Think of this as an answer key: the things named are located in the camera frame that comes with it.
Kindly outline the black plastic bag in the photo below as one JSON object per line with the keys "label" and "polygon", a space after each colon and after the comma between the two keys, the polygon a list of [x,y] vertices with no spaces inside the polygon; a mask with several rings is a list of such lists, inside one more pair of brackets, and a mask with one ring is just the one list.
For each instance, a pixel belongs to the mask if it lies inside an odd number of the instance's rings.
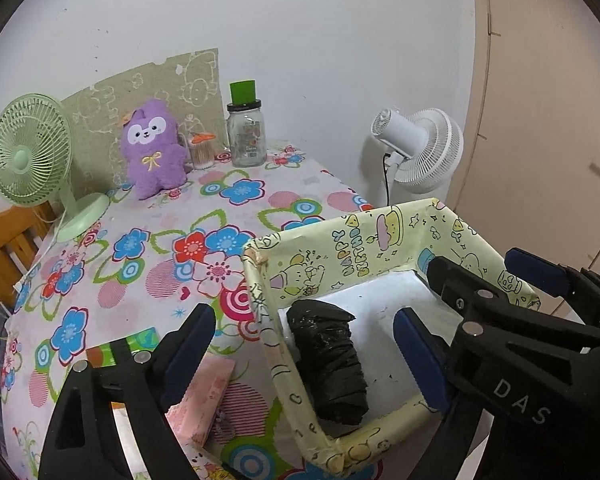
{"label": "black plastic bag", "polygon": [[350,331],[355,316],[322,300],[301,299],[291,305],[286,318],[317,417],[358,425],[368,403],[367,382]]}

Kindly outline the green orange tissue pack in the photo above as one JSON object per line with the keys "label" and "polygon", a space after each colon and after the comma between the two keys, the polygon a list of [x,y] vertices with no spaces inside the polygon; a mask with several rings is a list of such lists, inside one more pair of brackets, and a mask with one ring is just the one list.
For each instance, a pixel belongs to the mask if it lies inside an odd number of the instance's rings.
{"label": "green orange tissue pack", "polygon": [[[155,327],[145,328],[140,332],[124,338],[130,352],[135,354],[140,351],[154,351],[160,342],[160,336]],[[96,368],[115,366],[116,359],[111,350],[111,342],[86,349],[86,358],[91,366]]]}

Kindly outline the cartoon tissue pack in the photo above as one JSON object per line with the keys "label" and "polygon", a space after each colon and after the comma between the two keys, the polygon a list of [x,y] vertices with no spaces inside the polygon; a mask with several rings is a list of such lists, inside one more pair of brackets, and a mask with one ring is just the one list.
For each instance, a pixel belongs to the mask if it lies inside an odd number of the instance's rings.
{"label": "cartoon tissue pack", "polygon": [[186,446],[183,448],[189,463],[192,465],[196,475],[201,480],[236,480],[227,468],[223,467],[220,461],[211,454],[200,448]]}

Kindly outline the beige door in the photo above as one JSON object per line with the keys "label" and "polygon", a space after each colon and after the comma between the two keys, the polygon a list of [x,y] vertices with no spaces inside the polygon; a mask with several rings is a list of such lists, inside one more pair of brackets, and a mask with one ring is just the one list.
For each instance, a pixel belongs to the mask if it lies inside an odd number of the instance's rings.
{"label": "beige door", "polygon": [[600,273],[600,22],[583,0],[475,0],[453,209],[498,252]]}

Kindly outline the yellow patterned storage box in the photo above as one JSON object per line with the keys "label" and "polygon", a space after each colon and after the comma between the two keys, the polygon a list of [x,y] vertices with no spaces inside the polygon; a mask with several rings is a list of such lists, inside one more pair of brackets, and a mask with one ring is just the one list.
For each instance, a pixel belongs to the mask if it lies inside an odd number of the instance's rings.
{"label": "yellow patterned storage box", "polygon": [[[392,318],[413,308],[451,340],[460,318],[429,289],[430,261],[445,257],[494,285],[519,307],[539,309],[535,291],[503,257],[435,198],[350,212],[250,240],[242,263],[272,383],[294,440],[310,465],[347,478],[413,439],[437,418],[392,336]],[[317,411],[285,314],[300,299],[332,300],[353,314],[354,348],[368,385],[368,412],[340,427]]]}

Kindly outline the white standing fan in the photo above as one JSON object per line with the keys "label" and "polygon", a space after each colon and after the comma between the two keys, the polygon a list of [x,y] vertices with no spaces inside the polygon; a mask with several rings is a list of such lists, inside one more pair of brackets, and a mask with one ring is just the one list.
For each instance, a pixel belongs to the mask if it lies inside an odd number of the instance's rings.
{"label": "white standing fan", "polygon": [[425,108],[408,116],[395,108],[383,108],[370,133],[386,149],[388,192],[394,182],[416,195],[440,188],[452,178],[464,153],[462,129],[440,108]]}

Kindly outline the floral tablecloth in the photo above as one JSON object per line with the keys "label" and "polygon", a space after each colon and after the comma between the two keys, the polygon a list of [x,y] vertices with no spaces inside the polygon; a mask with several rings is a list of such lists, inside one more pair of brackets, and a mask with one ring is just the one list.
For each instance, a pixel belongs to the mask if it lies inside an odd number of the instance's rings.
{"label": "floral tablecloth", "polygon": [[234,363],[210,451],[250,479],[321,478],[302,458],[268,376],[240,255],[252,238],[367,207],[293,146],[250,169],[222,154],[148,200],[129,185],[114,188],[107,213],[85,234],[47,243],[7,321],[0,381],[14,473],[38,474],[50,416],[74,362],[143,330],[164,336],[204,303],[215,315],[210,350]]}

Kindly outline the glass mug green lid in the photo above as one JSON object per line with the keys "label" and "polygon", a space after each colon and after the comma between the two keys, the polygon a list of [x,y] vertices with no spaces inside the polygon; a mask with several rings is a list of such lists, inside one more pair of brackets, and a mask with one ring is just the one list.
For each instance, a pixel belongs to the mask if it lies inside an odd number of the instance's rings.
{"label": "glass mug green lid", "polygon": [[253,79],[230,84],[226,131],[232,162],[236,167],[261,166],[266,161],[268,150],[261,106]]}

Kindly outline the purple plush toy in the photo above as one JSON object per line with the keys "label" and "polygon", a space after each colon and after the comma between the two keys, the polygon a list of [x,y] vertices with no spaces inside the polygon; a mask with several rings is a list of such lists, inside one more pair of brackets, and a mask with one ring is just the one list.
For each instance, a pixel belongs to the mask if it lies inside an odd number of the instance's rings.
{"label": "purple plush toy", "polygon": [[121,151],[126,182],[139,200],[178,188],[187,179],[187,150],[178,140],[178,123],[163,100],[150,99],[123,119]]}

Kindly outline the green desk fan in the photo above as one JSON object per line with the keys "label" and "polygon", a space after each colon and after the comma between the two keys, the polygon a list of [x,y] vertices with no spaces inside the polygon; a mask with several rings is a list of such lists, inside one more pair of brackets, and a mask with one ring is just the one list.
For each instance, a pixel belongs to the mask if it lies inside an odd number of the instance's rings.
{"label": "green desk fan", "polygon": [[34,207],[57,197],[64,216],[56,240],[85,234],[107,211],[110,200],[91,193],[79,200],[70,182],[73,143],[61,104],[41,93],[27,93],[0,114],[0,193],[16,206]]}

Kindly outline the toothpick jar orange lid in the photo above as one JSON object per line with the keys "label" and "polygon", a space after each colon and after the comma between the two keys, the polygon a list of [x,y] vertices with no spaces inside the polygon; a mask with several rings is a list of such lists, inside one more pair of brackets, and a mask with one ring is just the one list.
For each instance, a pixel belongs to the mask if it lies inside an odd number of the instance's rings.
{"label": "toothpick jar orange lid", "polygon": [[190,160],[193,168],[204,170],[210,168],[215,161],[215,140],[213,133],[194,133],[188,141]]}

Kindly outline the green patterned wall sheet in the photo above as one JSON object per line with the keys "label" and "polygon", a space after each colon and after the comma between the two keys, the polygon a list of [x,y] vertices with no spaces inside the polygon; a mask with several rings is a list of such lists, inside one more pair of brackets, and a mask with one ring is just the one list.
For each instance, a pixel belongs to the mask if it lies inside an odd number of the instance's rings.
{"label": "green patterned wall sheet", "polygon": [[206,49],[147,63],[103,79],[61,101],[71,126],[74,196],[108,192],[122,185],[122,120],[150,99],[166,103],[178,133],[213,133],[227,142],[219,77],[219,50]]}

